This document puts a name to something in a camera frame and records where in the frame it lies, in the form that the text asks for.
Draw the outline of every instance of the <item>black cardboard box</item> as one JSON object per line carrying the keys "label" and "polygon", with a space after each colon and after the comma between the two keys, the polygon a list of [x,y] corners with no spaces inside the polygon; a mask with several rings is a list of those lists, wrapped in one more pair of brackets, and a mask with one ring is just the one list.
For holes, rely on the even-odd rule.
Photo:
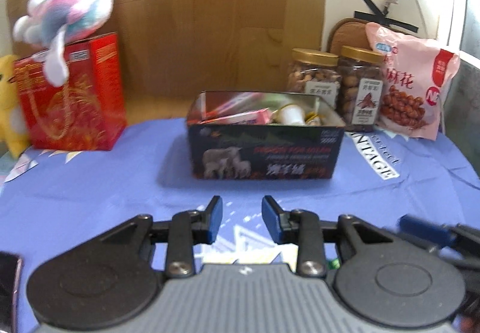
{"label": "black cardboard box", "polygon": [[[298,104],[322,115],[323,126],[200,124],[263,108]],[[193,173],[197,178],[331,178],[345,123],[321,98],[300,93],[202,92],[187,115]]]}

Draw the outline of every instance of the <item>gold rope handle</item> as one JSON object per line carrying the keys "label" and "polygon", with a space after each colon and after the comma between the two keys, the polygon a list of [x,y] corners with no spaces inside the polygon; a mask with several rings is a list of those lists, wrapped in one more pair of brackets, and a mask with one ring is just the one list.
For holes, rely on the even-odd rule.
{"label": "gold rope handle", "polygon": [[69,127],[73,123],[72,112],[71,112],[71,109],[70,109],[70,98],[68,96],[68,81],[63,85],[63,89],[62,89],[63,107],[64,107],[64,110],[65,110],[65,125],[64,125],[60,134],[57,134],[55,131],[50,129],[49,126],[44,124],[44,122],[43,122],[43,120],[40,116],[40,113],[38,112],[35,97],[33,96],[32,83],[30,82],[30,70],[27,69],[27,68],[25,69],[25,81],[26,81],[26,85],[27,85],[27,94],[28,94],[28,100],[30,102],[30,107],[32,108],[33,115],[35,116],[35,120],[37,121],[40,128],[44,131],[44,133],[50,139],[59,140],[59,139],[63,138],[66,135]]}

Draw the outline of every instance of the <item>smartphone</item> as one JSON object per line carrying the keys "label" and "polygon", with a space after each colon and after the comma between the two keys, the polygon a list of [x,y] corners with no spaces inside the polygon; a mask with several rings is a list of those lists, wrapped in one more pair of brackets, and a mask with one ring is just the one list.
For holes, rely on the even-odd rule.
{"label": "smartphone", "polygon": [[18,285],[22,259],[0,252],[0,332],[16,333]]}

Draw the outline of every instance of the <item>plush toy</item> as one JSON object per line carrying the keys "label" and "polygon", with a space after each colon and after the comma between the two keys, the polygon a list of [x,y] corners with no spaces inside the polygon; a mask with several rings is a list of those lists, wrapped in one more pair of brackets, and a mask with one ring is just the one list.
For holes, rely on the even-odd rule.
{"label": "plush toy", "polygon": [[0,58],[0,141],[5,141],[11,155],[17,159],[29,146],[28,131],[18,102],[14,75],[15,55]]}
{"label": "plush toy", "polygon": [[46,47],[45,78],[56,87],[69,77],[63,59],[66,43],[85,39],[110,17],[113,0],[29,0],[28,16],[17,20],[15,41]]}

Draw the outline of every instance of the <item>table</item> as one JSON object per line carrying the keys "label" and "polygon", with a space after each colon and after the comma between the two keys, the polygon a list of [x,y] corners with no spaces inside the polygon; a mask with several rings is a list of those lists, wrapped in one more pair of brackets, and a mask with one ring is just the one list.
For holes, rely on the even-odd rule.
{"label": "table", "polygon": [[[359,152],[365,142],[398,177],[379,176]],[[6,183],[0,196],[0,250],[18,253],[25,261],[18,332],[37,325],[26,300],[26,282],[39,264],[134,215],[169,219],[181,210],[202,209],[213,195],[222,196],[224,217],[215,244],[196,247],[199,265],[286,261],[294,267],[296,247],[276,246],[268,237],[260,215],[264,195],[287,210],[305,208],[326,220],[351,213],[377,226],[395,227],[400,216],[411,213],[480,227],[480,180],[447,137],[407,140],[376,131],[362,144],[344,137],[330,180],[197,180],[191,176],[183,119],[131,126],[110,152],[72,158],[29,149],[39,164]],[[162,268],[164,253],[165,247],[158,246],[155,268]],[[327,254],[335,256],[333,247]]]}

